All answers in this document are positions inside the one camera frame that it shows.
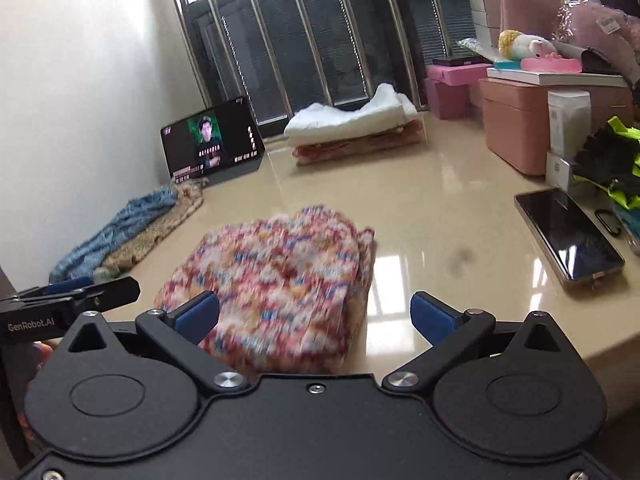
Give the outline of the person's left hand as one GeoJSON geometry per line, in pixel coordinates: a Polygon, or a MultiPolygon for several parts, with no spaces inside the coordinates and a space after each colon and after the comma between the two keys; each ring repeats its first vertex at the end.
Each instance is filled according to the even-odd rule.
{"type": "Polygon", "coordinates": [[[52,356],[52,353],[58,348],[56,341],[34,341],[32,348],[35,350],[36,371],[39,372],[44,363],[52,356]]]}

